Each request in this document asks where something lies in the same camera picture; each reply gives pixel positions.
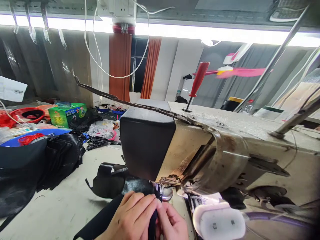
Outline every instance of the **blue tray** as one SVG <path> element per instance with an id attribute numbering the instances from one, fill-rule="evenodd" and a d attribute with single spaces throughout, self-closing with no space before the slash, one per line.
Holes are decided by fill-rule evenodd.
<path id="1" fill-rule="evenodd" d="M 99 112 L 109 112 L 109 108 L 108 109 L 102 109 L 102 108 L 99 108 L 96 106 L 96 109 L 99 111 Z"/>
<path id="2" fill-rule="evenodd" d="M 123 112 L 112 110 L 112 113 L 114 113 L 114 114 L 119 114 L 119 115 L 122 115 L 122 114 L 124 114 L 125 112 L 126 112 L 126 110 L 123 111 Z"/>
<path id="3" fill-rule="evenodd" d="M 26 133 L 24 135 L 12 138 L 9 141 L 6 141 L 5 143 L 1 144 L 0 146 L 1 147 L 21 147 L 20 143 L 18 142 L 18 139 L 25 136 L 34 135 L 36 133 L 42 133 L 44 135 L 49 135 L 53 133 L 54 135 L 60 135 L 60 134 L 68 133 L 70 131 L 71 130 L 60 129 L 60 128 L 48 128 L 48 129 L 35 130 L 32 132 Z"/>

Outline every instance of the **green box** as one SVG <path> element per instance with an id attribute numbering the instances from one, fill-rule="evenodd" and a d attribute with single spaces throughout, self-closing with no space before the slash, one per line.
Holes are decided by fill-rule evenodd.
<path id="1" fill-rule="evenodd" d="M 83 118 L 87 112 L 85 103 L 71 103 L 71 108 L 60 109 L 58 107 L 49 108 L 52 125 L 59 128 L 69 128 L 68 123 L 72 120 Z"/>

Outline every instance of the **hand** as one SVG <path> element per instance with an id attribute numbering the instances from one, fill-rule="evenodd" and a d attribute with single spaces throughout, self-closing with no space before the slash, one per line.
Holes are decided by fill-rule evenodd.
<path id="1" fill-rule="evenodd" d="M 157 207 L 154 194 L 128 192 L 124 195 L 107 230 L 96 240 L 148 239 L 151 216 Z"/>
<path id="2" fill-rule="evenodd" d="M 171 204 L 157 200 L 158 224 L 156 227 L 156 240 L 163 234 L 165 240 L 188 240 L 187 223 Z"/>

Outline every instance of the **screwdriver handle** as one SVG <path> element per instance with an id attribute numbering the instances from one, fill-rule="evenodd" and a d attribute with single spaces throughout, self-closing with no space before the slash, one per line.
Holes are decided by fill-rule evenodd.
<path id="1" fill-rule="evenodd" d="M 189 94 L 190 97 L 197 96 L 196 93 L 202 83 L 204 76 L 206 75 L 206 71 L 208 70 L 209 65 L 210 65 L 210 62 L 201 62 L 199 64 L 196 77 L 194 78 L 194 81 L 193 81 L 192 90 L 191 90 L 191 93 Z"/>

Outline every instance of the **table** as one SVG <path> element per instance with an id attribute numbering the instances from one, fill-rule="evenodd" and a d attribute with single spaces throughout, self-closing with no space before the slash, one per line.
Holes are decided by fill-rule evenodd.
<path id="1" fill-rule="evenodd" d="M 30 203 L 0 233 L 0 240 L 71 240 L 110 199 L 96 196 L 85 183 L 96 177 L 102 162 L 124 164 L 120 146 L 105 146 L 83 155 L 83 164 L 53 191 L 36 193 Z M 171 204 L 188 224 L 189 238 L 194 239 L 192 222 L 184 199 L 174 195 Z"/>

